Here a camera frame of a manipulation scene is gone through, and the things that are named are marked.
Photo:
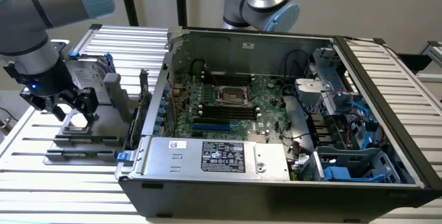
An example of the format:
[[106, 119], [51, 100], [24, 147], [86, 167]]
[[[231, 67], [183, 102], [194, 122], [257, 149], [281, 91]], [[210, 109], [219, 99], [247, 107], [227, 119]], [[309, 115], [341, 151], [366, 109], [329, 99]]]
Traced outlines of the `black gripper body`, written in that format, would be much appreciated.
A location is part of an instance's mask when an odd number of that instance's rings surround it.
[[68, 99], [76, 96], [76, 86], [67, 65], [62, 58], [55, 65], [38, 74], [19, 74], [18, 82], [28, 90], [20, 92], [22, 98], [31, 102], [32, 98], [59, 97], [63, 95]]

